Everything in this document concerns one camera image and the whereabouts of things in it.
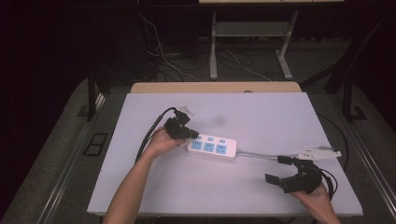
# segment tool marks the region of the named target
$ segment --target power strip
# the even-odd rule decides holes
[[[190,153],[231,161],[236,156],[234,139],[199,134],[187,144]]]

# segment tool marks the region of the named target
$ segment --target floor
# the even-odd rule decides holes
[[[207,39],[201,39],[199,54],[186,56],[175,49],[166,49],[169,63],[158,67],[158,74],[151,81],[211,81],[209,78]],[[344,54],[346,40],[291,41],[286,59],[293,81],[303,82],[335,63]],[[221,39],[218,44],[218,81],[284,81],[277,63],[275,49],[279,39]],[[359,106],[367,119],[348,123],[341,115],[342,91],[327,94],[323,78],[304,91],[318,112],[319,120],[332,146],[349,159],[340,159],[346,165],[346,176],[361,202],[364,216],[342,217],[343,223],[396,223],[396,216],[389,210],[384,192],[377,184],[375,174],[362,156],[367,150],[378,165],[381,175],[390,189],[396,189],[394,160],[396,159],[396,133],[358,88],[353,90],[353,105]],[[2,219],[10,223],[100,223],[100,218],[86,212],[96,178],[106,155],[118,114],[130,87],[115,86],[111,93],[98,92],[97,113],[92,121],[85,117],[87,108],[87,81],[75,90],[64,112],[52,131],[46,145],[26,177],[14,202]],[[106,133],[102,153],[84,156],[83,152],[96,133]],[[262,218],[262,217],[190,217],[190,218],[141,218],[139,223],[311,223],[311,217]]]

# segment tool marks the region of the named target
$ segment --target table surface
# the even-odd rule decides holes
[[[295,87],[292,82],[276,84],[281,87],[290,83]],[[244,91],[244,84],[247,83],[229,83],[229,86],[235,86],[236,91]],[[106,213],[118,185],[133,166],[147,130],[171,106],[186,105],[194,113],[187,125],[189,128],[200,133],[236,139],[238,146],[247,151],[278,155],[298,153],[303,147],[330,145],[306,93],[301,90],[253,93],[136,92],[147,85],[150,86],[143,83],[133,86],[133,93],[125,99],[88,207],[89,213],[99,216]],[[208,88],[216,85],[228,86],[214,83]],[[153,86],[161,92],[161,84],[153,83]],[[168,113],[163,122],[170,117],[173,117],[173,113]],[[339,190],[332,201],[335,212],[339,216],[361,215],[361,205],[338,160],[317,161],[316,165],[337,178]],[[153,163],[139,214],[306,216],[306,210],[297,200],[264,180],[265,174],[288,177],[296,173],[294,166],[278,164],[276,161],[246,156],[237,156],[234,161],[221,161],[192,155],[187,152],[186,146],[180,146]]]

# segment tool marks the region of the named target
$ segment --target hand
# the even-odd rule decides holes
[[[174,147],[178,147],[184,144],[186,139],[173,139],[166,132],[164,127],[160,127],[152,135],[150,142],[148,143],[145,153],[151,153],[154,158],[159,155],[171,150]]]
[[[311,216],[319,223],[340,223],[332,208],[329,194],[323,184],[320,184],[320,186],[310,194],[306,194],[303,191],[297,191],[290,195],[300,200]]]

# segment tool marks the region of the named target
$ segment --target forearm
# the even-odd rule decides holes
[[[110,206],[104,224],[134,223],[149,176],[149,169],[156,155],[146,152],[123,179]]]

